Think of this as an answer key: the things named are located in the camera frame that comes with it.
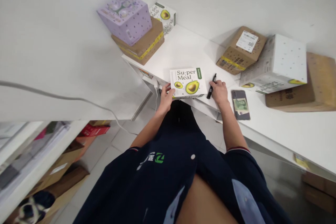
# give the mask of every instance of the lavender box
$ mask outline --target lavender box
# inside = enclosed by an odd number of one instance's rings
[[[110,32],[129,46],[152,28],[148,5],[141,0],[112,0],[97,12]]]

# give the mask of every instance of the black marker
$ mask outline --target black marker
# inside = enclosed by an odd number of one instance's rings
[[[213,81],[213,82],[216,81],[216,75],[217,75],[217,74],[215,73],[215,76],[212,78],[212,81]],[[212,94],[212,91],[213,91],[213,88],[212,88],[212,86],[210,86],[208,96],[206,97],[207,99],[210,99],[211,94]]]

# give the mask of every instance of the avocado illustration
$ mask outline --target avocado illustration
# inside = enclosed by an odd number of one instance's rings
[[[170,19],[170,13],[167,10],[161,11],[161,17],[165,20]]]
[[[295,79],[291,79],[290,81],[288,81],[288,83],[290,83],[290,84],[296,84],[296,85],[306,84],[305,82],[301,82],[301,81],[295,80]]]
[[[247,87],[248,87],[248,88],[253,88],[253,87],[254,87],[254,84],[250,82],[250,83],[247,83],[247,84],[243,85],[242,87],[243,87],[243,88],[247,88]]]
[[[182,83],[181,82],[175,82],[175,87],[177,87],[177,88],[183,88],[183,85],[182,85]]]
[[[193,95],[197,92],[199,86],[200,83],[197,80],[194,80],[186,85],[185,90],[187,91],[188,94]]]

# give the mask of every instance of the hand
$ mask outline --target hand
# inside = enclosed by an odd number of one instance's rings
[[[167,112],[170,110],[170,105],[173,101],[174,92],[175,92],[175,89],[172,89],[170,87],[170,83],[162,87],[161,102],[160,102],[159,108],[157,109],[158,113],[164,114],[164,115],[167,114]]]
[[[228,102],[228,90],[226,88],[225,82],[221,80],[216,80],[215,82],[209,82],[213,88],[212,98],[215,100],[218,106]]]

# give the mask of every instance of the brown cardboard box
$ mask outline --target brown cardboard box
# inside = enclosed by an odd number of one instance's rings
[[[50,167],[50,169],[44,174],[35,187],[28,193],[27,196],[31,196],[34,193],[56,183],[64,175],[70,165],[79,156],[83,145],[77,141],[72,141],[63,154],[56,160],[56,162]]]
[[[98,120],[98,121],[89,121],[89,124],[92,126],[104,126],[109,125],[112,120]]]
[[[319,175],[316,175],[314,173],[306,172],[302,175],[302,181],[321,190],[324,191],[325,185],[324,181],[325,179],[320,177]]]
[[[78,157],[74,160],[74,162],[78,161],[84,153],[87,151],[87,149],[90,147],[90,145],[93,143],[93,141],[96,139],[97,136],[91,136],[91,137],[86,137],[86,136],[78,136],[75,138],[75,140],[80,143],[81,145],[84,146]]]
[[[77,168],[71,169],[70,172],[67,172],[67,174],[65,174],[59,181],[45,188],[44,191],[48,191],[54,195],[55,202],[50,207],[43,220],[38,223],[48,224],[52,220],[55,213],[61,207],[71,201],[72,197],[75,195],[77,190],[81,187],[81,185],[88,176],[89,172],[86,171],[83,167],[78,166]],[[19,209],[20,208],[17,207],[11,213],[11,215],[5,221],[5,224],[13,223],[14,219],[19,214]]]
[[[141,65],[147,63],[165,40],[162,23],[153,17],[150,17],[150,19],[152,21],[152,28],[133,46],[129,46],[116,36],[111,35],[122,52]]]
[[[305,85],[266,94],[266,106],[285,112],[336,111],[336,62],[307,53]]]
[[[246,51],[236,45],[244,31],[252,33],[258,37],[252,52]],[[247,67],[257,62],[266,41],[267,38],[265,36],[247,28],[246,26],[242,26],[231,40],[223,56],[217,61],[216,65],[233,75],[237,75],[244,71]]]
[[[310,172],[302,175],[302,181],[336,198],[336,182]]]
[[[336,216],[336,199],[309,185],[304,188],[306,200]]]
[[[53,213],[52,215],[48,216],[48,217],[44,217],[43,220],[41,220],[40,222],[38,222],[38,224],[49,224],[53,218],[55,217],[57,211],[55,213]]]

